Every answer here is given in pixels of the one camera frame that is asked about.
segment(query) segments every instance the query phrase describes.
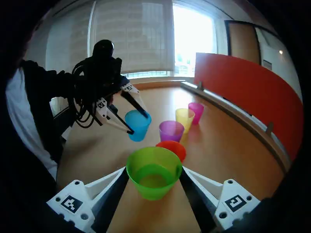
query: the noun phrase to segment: red partition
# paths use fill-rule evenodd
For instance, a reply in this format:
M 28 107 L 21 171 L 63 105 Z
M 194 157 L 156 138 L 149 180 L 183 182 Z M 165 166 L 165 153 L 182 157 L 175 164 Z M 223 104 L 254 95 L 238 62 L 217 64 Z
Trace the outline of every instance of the red partition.
M 303 105 L 281 77 L 255 63 L 219 54 L 196 55 L 194 83 L 254 115 L 273 132 L 293 160 L 303 133 Z

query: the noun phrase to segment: wooden table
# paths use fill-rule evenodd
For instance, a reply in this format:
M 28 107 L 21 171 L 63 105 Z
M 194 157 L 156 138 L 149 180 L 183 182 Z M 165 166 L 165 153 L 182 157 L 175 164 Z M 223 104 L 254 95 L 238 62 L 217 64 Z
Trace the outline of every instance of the wooden table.
M 181 143 L 187 149 L 183 163 L 187 168 L 223 183 L 235 179 L 258 199 L 272 196 L 283 173 L 271 153 L 247 129 L 230 116 L 180 87 L 141 91 L 152 116 L 152 123 L 142 142 L 131 141 L 126 133 L 96 123 L 89 129 L 76 124 L 69 135 L 58 170 L 59 188 L 74 179 L 85 184 L 125 166 L 135 150 L 155 146 L 159 124 L 174 120 L 177 108 L 187 108 L 197 101 L 205 105 L 200 124 L 193 126 Z M 124 117 L 133 107 L 119 95 L 114 104 Z M 180 182 L 159 201 L 141 198 L 129 180 L 108 232 L 200 232 Z

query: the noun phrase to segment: window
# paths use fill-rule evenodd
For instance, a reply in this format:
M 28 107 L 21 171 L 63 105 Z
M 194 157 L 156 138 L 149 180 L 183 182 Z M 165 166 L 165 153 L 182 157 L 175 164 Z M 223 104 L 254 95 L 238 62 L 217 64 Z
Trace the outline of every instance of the window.
M 196 53 L 217 52 L 214 20 L 196 10 L 167 0 L 89 2 L 53 19 L 45 68 L 71 72 L 109 39 L 129 79 L 194 77 Z
M 178 4 L 173 4 L 173 17 L 175 71 L 124 74 L 128 79 L 167 76 L 194 77 L 196 53 L 217 53 L 215 24 L 212 18 Z

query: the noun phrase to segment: green cup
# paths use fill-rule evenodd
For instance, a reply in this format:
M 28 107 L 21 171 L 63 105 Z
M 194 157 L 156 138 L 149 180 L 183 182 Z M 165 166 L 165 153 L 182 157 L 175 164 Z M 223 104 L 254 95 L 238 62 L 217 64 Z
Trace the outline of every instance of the green cup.
M 172 188 L 182 172 L 182 163 L 172 151 L 146 147 L 128 157 L 126 172 L 147 200 L 159 200 Z

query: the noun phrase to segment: plastic cup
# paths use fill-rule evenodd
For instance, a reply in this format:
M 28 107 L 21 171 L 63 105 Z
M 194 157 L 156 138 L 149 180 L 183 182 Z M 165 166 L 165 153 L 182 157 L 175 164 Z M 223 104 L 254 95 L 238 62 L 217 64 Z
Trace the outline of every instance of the plastic cup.
M 188 108 L 194 111 L 195 116 L 192 121 L 193 125 L 197 125 L 199 123 L 199 120 L 201 119 L 201 116 L 203 114 L 204 106 L 200 103 L 190 103 L 188 105 Z
M 129 134 L 129 137 L 134 142 L 142 141 L 147 133 L 151 123 L 151 116 L 147 113 L 148 118 L 145 118 L 139 111 L 132 110 L 125 115 L 125 122 L 134 130 L 134 134 Z
M 195 113 L 191 109 L 180 108 L 176 110 L 176 121 L 185 127 L 185 131 L 183 132 L 184 134 L 188 133 L 194 116 Z
M 163 141 L 179 142 L 185 128 L 179 122 L 168 120 L 160 124 L 159 130 L 161 142 Z
M 178 156 L 181 162 L 183 162 L 186 158 L 186 149 L 183 145 L 175 141 L 163 141 L 158 143 L 156 146 L 163 147 L 172 151 L 175 155 Z
M 146 147 L 128 157 L 126 172 L 143 198 L 159 200 L 179 179 L 182 163 L 168 149 Z

